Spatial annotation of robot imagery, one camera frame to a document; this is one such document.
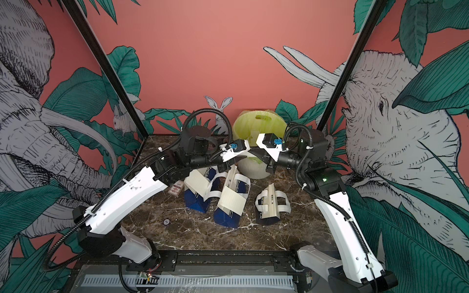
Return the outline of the dark takeout bag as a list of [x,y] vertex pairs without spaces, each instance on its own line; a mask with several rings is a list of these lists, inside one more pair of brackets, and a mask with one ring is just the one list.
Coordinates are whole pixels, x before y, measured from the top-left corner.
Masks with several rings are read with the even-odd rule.
[[281,221],[280,213],[291,213],[291,204],[287,195],[270,184],[255,200],[256,222],[269,226]]

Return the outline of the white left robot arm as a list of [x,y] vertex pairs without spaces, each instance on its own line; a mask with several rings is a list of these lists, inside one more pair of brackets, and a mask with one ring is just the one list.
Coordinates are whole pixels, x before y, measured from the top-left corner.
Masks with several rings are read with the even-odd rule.
[[[199,114],[221,116],[227,126],[227,143],[220,144],[211,131],[200,125],[190,126]],[[68,266],[84,255],[103,258],[111,255],[129,261],[135,271],[153,271],[160,263],[160,254],[148,239],[122,228],[121,221],[143,202],[164,191],[173,183],[186,179],[191,172],[203,167],[227,170],[249,150],[246,140],[234,140],[229,119],[220,110],[203,108],[194,111],[183,123],[178,138],[166,148],[138,161],[112,186],[101,200],[89,208],[76,208],[75,225],[62,236],[45,255],[42,269],[52,272]],[[52,256],[73,234],[83,252],[60,264],[52,264]]]

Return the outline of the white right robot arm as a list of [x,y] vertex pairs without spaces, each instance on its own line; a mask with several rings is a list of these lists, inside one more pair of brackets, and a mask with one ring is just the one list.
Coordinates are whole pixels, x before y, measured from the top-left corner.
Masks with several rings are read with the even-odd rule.
[[334,293],[384,293],[398,285],[395,274],[377,260],[353,215],[340,174],[327,166],[328,141],[323,132],[293,124],[282,138],[261,133],[251,153],[267,163],[295,171],[295,181],[309,194],[323,214],[340,258],[337,260],[312,245],[296,251],[302,267],[327,280]]

